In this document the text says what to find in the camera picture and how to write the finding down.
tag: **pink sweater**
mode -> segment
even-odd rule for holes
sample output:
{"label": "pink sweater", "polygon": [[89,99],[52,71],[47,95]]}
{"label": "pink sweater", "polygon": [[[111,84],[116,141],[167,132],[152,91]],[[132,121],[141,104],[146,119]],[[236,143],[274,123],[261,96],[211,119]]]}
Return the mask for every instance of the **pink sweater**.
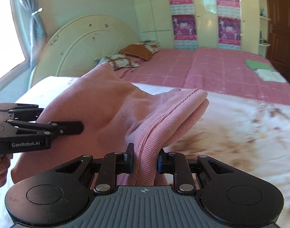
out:
{"label": "pink sweater", "polygon": [[56,97],[37,120],[82,121],[84,131],[59,136],[49,150],[23,153],[11,171],[13,182],[84,154],[103,158],[134,143],[133,173],[118,177],[118,184],[166,184],[156,174],[158,153],[199,120],[208,106],[206,97],[197,89],[150,95],[118,78],[109,63],[100,64]]}

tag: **curtain tie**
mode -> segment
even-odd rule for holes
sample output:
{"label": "curtain tie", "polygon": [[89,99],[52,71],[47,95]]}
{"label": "curtain tie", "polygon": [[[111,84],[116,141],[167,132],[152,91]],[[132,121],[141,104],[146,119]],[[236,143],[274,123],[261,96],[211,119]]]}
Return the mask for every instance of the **curtain tie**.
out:
{"label": "curtain tie", "polygon": [[41,12],[42,10],[43,10],[43,8],[39,8],[38,10],[36,10],[35,12],[33,12],[33,13],[31,14],[31,16],[33,16],[33,15],[35,15],[35,14]]}

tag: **pink bedsheet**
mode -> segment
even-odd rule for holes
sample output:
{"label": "pink bedsheet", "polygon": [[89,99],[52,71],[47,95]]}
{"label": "pink bedsheet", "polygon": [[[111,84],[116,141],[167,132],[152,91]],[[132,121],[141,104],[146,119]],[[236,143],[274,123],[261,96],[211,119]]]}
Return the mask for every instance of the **pink bedsheet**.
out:
{"label": "pink bedsheet", "polygon": [[245,65],[247,59],[271,65],[267,59],[243,51],[206,47],[195,51],[162,49],[150,61],[117,75],[132,83],[199,88],[290,105],[290,84],[261,80]]}

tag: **wall shelf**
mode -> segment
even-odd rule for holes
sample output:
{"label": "wall shelf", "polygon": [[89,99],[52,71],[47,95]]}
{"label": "wall shelf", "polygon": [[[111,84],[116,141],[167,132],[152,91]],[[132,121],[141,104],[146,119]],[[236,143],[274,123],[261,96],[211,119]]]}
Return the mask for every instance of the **wall shelf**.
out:
{"label": "wall shelf", "polygon": [[264,17],[264,16],[260,16],[261,19],[264,19],[264,20],[268,20],[270,21],[271,19],[270,18],[267,18],[267,17]]}
{"label": "wall shelf", "polygon": [[267,43],[265,43],[265,44],[259,44],[259,46],[262,46],[262,47],[269,47],[269,46],[271,46],[271,44],[267,44]]}

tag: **white wall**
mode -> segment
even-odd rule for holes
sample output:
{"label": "white wall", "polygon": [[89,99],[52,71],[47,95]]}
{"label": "white wall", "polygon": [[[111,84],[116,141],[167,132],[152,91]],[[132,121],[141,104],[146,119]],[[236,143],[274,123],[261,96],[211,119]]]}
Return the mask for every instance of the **white wall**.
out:
{"label": "white wall", "polygon": [[39,0],[40,13],[50,39],[63,25],[89,14],[103,14],[126,23],[139,37],[133,0]]}

